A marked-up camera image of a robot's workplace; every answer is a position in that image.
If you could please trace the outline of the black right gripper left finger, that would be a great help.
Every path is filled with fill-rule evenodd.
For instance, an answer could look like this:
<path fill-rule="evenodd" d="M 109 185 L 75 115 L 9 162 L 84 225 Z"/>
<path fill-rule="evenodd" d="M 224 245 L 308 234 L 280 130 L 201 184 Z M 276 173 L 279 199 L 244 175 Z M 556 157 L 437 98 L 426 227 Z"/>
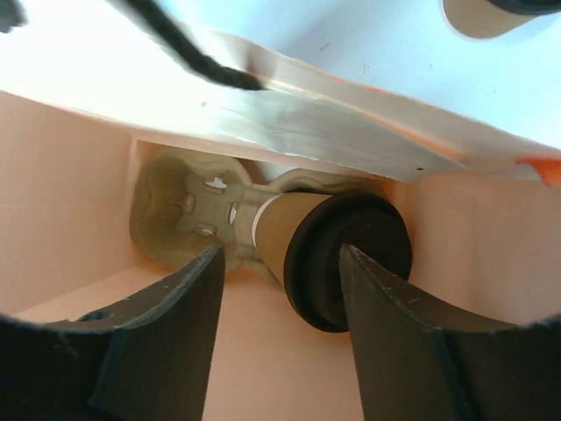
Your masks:
<path fill-rule="evenodd" d="M 224 250 L 76 321 L 1 318 L 4 420 L 199 420 Z"/>

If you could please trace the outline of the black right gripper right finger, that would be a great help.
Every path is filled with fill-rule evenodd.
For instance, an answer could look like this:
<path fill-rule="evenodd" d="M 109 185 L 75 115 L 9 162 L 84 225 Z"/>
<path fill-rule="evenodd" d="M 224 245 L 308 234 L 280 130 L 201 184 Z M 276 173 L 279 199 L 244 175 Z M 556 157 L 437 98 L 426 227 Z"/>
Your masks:
<path fill-rule="evenodd" d="M 559 419 L 559 316 L 525 325 L 482 317 L 352 246 L 340 272 L 365 419 Z"/>

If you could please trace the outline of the black cup lid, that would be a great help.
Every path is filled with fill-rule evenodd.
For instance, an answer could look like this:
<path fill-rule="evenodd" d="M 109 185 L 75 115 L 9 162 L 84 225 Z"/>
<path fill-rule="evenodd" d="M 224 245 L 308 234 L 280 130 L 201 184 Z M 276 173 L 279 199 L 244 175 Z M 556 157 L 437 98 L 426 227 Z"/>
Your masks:
<path fill-rule="evenodd" d="M 387 199 L 353 191 L 320 202 L 289 241 L 283 281 L 295 312 L 323 332 L 348 330 L 339 271 L 344 245 L 358 248 L 405 281 L 412 268 L 407 227 Z"/>
<path fill-rule="evenodd" d="M 525 16 L 542 16 L 560 12 L 560 0 L 490 0 L 490 3 L 503 9 Z"/>

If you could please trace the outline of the single brown pulp carrier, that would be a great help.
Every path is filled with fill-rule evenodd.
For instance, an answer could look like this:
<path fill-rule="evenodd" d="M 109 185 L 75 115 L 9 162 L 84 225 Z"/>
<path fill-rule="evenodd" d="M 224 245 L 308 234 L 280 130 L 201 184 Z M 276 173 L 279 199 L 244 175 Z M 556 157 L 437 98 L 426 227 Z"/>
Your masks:
<path fill-rule="evenodd" d="M 142 167 L 131 206 L 130 234 L 150 259 L 178 269 L 209 246 L 224 249 L 227 271 L 249 267 L 274 278 L 252 241 L 259 207 L 283 193 L 341 195 L 353 191 L 387 198 L 373 180 L 293 169 L 256 183 L 236 158 L 165 147 Z"/>

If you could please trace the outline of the brown paper cup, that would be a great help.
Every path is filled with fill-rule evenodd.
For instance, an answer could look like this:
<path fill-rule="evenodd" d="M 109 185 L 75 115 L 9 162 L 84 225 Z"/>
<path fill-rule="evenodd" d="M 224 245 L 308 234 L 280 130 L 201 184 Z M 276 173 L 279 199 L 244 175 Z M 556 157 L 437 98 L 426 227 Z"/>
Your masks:
<path fill-rule="evenodd" d="M 289 192 L 267 199 L 252 222 L 252 241 L 259 258 L 280 284 L 284 262 L 297 228 L 305 217 L 331 195 Z"/>
<path fill-rule="evenodd" d="M 450 27 L 470 39 L 528 39 L 548 26 L 538 17 L 505 11 L 491 1 L 443 0 L 441 5 Z"/>

